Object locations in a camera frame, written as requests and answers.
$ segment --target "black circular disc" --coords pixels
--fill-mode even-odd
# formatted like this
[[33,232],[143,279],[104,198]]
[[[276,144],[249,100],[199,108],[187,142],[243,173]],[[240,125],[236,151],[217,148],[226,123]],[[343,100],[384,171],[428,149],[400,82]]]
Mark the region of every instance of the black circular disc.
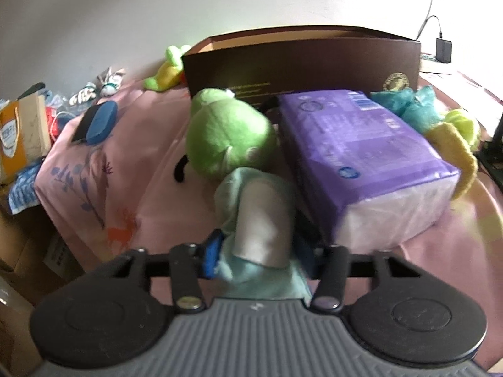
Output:
[[112,366],[152,347],[167,312],[127,279],[83,282],[37,306],[30,329],[42,357],[77,369]]
[[449,364],[474,355],[486,333],[482,309],[451,287],[378,287],[351,307],[349,320],[371,349],[398,363]]

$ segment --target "orange deer print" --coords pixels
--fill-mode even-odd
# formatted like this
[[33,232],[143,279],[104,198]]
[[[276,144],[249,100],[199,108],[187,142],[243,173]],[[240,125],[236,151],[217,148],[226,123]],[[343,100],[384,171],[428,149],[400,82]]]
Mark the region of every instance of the orange deer print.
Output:
[[111,248],[114,243],[118,242],[120,245],[119,253],[128,249],[129,242],[136,231],[135,214],[130,212],[128,209],[123,209],[121,211],[121,215],[125,229],[107,228],[108,246]]

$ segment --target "barcode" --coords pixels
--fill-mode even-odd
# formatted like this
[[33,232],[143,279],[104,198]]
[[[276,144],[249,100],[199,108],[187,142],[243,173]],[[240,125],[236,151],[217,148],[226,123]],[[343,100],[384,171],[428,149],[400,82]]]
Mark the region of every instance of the barcode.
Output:
[[348,93],[348,97],[361,110],[379,109],[381,107],[381,105],[378,105],[376,102],[373,102],[363,93],[360,92],[350,92]]

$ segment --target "gold emblem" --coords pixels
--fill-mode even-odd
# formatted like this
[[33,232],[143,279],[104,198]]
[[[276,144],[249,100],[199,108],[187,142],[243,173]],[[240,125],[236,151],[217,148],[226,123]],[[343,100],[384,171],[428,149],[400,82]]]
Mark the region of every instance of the gold emblem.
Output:
[[401,72],[395,72],[386,78],[383,89],[390,91],[399,91],[409,86],[408,77]]

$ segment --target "power adapter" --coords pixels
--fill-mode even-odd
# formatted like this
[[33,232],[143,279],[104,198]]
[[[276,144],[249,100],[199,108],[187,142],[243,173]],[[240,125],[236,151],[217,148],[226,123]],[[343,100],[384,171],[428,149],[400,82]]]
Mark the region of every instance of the power adapter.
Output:
[[452,42],[442,39],[442,33],[440,33],[440,38],[437,38],[437,50],[435,52],[435,59],[438,62],[449,64],[451,62],[451,56]]

